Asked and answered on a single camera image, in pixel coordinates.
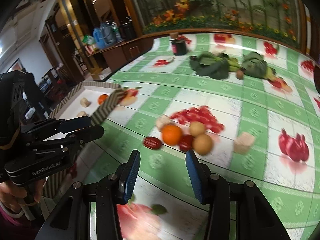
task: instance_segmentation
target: water jug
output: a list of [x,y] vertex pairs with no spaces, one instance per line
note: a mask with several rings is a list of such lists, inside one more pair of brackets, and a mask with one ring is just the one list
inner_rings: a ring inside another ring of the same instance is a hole
[[116,37],[110,23],[101,23],[100,31],[107,47],[112,46],[116,43]]
[[104,49],[107,46],[104,39],[102,38],[102,34],[99,28],[94,28],[93,37],[96,40],[99,49]]

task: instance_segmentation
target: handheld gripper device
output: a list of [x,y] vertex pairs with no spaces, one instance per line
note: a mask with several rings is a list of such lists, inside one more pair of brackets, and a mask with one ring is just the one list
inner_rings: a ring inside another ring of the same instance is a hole
[[75,182],[42,225],[35,240],[89,240],[90,203],[96,202],[99,240],[122,240],[117,204],[125,205],[140,168],[140,152],[133,150],[126,163],[96,183]]
[[194,151],[186,153],[186,166],[196,199],[209,204],[205,240],[229,240],[230,201],[236,202],[237,240],[290,240],[268,200],[251,180],[226,181],[200,163]]

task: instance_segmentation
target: hand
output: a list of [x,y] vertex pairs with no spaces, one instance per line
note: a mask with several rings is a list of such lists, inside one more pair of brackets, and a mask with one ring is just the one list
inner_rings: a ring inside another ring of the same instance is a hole
[[[45,179],[41,179],[35,182],[35,202],[39,203],[42,187],[45,183]],[[24,198],[27,196],[27,192],[23,187],[17,187],[10,180],[0,183],[0,201],[12,211],[19,213],[21,206],[18,203],[17,198]]]

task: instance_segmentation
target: table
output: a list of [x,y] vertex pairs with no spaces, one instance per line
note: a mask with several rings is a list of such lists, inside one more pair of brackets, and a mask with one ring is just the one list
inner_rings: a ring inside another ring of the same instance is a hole
[[[161,114],[207,105],[225,130],[218,135],[207,132],[215,147],[206,156],[198,155],[199,159],[228,181],[254,181],[291,239],[308,239],[320,221],[320,110],[313,75],[302,67],[309,58],[282,45],[277,54],[267,54],[266,41],[252,37],[229,35],[225,42],[217,42],[213,33],[185,36],[191,40],[187,55],[175,56],[172,63],[155,67],[157,60],[173,57],[169,37],[159,38],[149,52],[107,81],[141,88],[133,104],[118,106],[109,115],[102,124],[104,136],[81,154],[83,171],[87,174],[84,183],[99,181],[113,173],[120,163],[127,161],[133,149],[138,149],[141,166],[132,206],[126,209],[152,226],[141,225],[144,233],[130,239],[201,239],[208,206],[201,206],[194,197],[185,154],[166,145],[153,151],[144,147],[142,140],[146,136],[161,138],[155,127]],[[243,54],[252,51],[263,54],[292,92],[276,90],[268,81],[249,76],[238,80],[234,73],[225,80],[197,76],[189,67],[188,58],[199,56],[202,51],[225,51],[239,62]],[[281,129],[293,137],[296,133],[305,136],[309,149],[305,163],[293,162],[281,153],[278,145]],[[247,155],[233,153],[233,140],[243,131],[256,136]],[[148,213],[150,210],[159,215]],[[231,203],[230,239],[235,239],[235,220],[235,205]],[[96,237],[94,203],[91,237]]]

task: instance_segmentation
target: tofu block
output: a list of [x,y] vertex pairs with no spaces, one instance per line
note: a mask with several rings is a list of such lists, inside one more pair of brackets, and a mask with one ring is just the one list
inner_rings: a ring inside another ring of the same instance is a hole
[[254,144],[255,137],[250,133],[243,132],[233,142],[233,151],[239,154],[247,154],[251,146]]

